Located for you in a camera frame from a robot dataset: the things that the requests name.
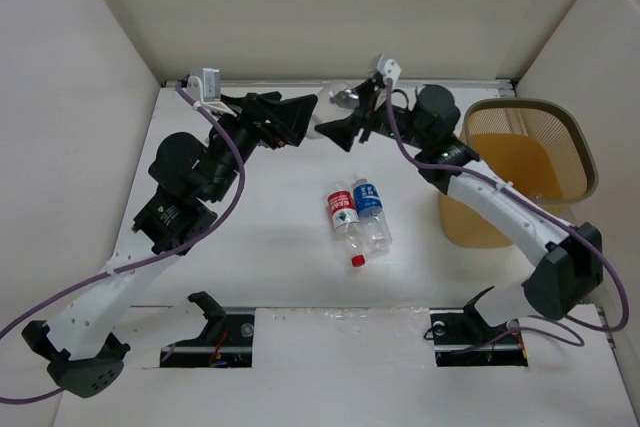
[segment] white wall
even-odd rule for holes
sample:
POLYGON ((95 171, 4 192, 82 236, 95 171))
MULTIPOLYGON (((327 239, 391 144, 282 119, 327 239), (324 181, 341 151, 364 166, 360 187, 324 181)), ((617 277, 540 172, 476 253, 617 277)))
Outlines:
POLYGON ((106 0, 159 79, 360 77, 380 51, 406 77, 524 72, 574 0, 106 0))
MULTIPOLYGON (((4 326, 110 256, 159 86, 103 0, 0 0, 0 11, 4 326)), ((0 395, 50 390, 44 366, 12 335, 0 395)), ((50 425, 56 406, 0 406, 0 425, 50 425)))

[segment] mesh bin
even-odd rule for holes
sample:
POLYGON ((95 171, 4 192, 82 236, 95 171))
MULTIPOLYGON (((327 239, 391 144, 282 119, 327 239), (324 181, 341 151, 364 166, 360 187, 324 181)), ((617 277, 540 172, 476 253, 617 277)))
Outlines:
MULTIPOLYGON (((593 193, 598 176, 575 119, 551 102, 492 99, 467 111, 460 136, 502 179, 543 209, 559 215, 593 193)), ((463 247, 493 248, 511 241, 477 213, 441 195, 442 226, 463 247)))

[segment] bottle with red label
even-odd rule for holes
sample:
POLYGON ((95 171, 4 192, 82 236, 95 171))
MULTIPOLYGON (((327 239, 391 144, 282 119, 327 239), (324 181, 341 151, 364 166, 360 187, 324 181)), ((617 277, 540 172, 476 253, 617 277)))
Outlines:
POLYGON ((340 242, 351 258, 351 265, 362 267, 365 263, 362 228, 353 203, 351 190, 345 182, 336 182, 333 184, 332 192, 327 201, 331 210, 333 227, 336 229, 340 242))

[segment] bottle with blue label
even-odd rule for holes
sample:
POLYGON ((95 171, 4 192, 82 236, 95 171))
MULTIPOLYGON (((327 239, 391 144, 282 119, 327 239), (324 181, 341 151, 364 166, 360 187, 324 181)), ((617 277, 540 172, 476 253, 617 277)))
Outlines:
POLYGON ((367 246, 371 250, 387 250, 393 239, 378 190, 367 179, 360 178, 354 184, 353 198, 367 246))

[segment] clear bottle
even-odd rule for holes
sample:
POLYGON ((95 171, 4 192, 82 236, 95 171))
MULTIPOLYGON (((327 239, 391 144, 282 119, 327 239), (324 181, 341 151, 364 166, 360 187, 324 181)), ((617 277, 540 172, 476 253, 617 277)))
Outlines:
POLYGON ((365 263, 362 227, 347 184, 345 182, 332 184, 331 195, 327 198, 327 202, 331 210, 333 227, 351 259, 351 265, 362 267, 365 263))
POLYGON ((367 179, 359 178, 353 186, 353 197, 367 247, 371 250, 387 250, 393 239, 377 189, 367 179))

